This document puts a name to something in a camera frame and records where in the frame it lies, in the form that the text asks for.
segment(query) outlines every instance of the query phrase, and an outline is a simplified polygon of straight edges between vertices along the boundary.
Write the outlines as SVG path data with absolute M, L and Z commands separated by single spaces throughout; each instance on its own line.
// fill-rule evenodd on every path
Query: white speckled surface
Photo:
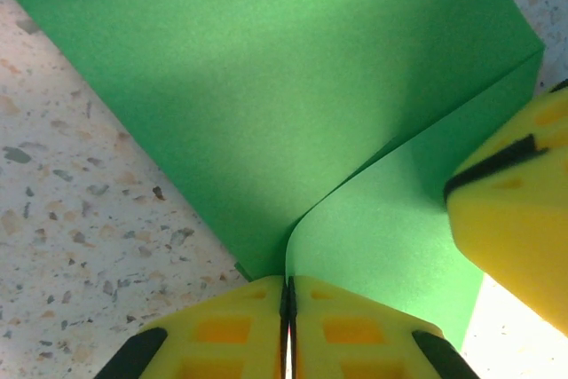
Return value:
M 547 44 L 538 87 L 568 77 L 568 0 L 516 1 Z M 13 0 L 0 148 L 0 378 L 92 377 L 149 319 L 245 282 Z M 486 379 L 568 377 L 568 340 L 488 278 L 463 353 Z

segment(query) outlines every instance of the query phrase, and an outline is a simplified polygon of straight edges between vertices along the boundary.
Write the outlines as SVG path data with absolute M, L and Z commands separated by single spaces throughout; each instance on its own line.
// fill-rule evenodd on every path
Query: green paper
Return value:
M 292 233 L 287 273 L 433 322 L 461 346 L 483 274 L 454 246 L 444 183 L 528 102 L 540 60 L 535 54 L 330 194 Z
M 541 49 L 512 0 L 18 1 L 253 279 L 368 159 Z

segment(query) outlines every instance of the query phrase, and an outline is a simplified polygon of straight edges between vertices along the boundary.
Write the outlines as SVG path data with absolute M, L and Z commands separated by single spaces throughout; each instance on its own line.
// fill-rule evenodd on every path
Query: green cardstock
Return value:
M 542 48 L 512 0 L 18 1 L 252 279 L 361 165 Z
M 442 190 L 530 99 L 540 60 L 535 54 L 331 193 L 292 233 L 287 273 L 431 321 L 461 346 L 483 274 L 454 246 Z

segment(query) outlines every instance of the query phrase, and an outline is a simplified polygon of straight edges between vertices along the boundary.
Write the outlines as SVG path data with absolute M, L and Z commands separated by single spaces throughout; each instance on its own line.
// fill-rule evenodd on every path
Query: speckled countertop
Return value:
M 516 0 L 568 77 L 568 0 Z M 157 316 L 245 280 L 14 0 L 0 0 L 0 378 L 93 377 Z M 463 353 L 489 378 L 566 378 L 568 340 L 486 278 Z

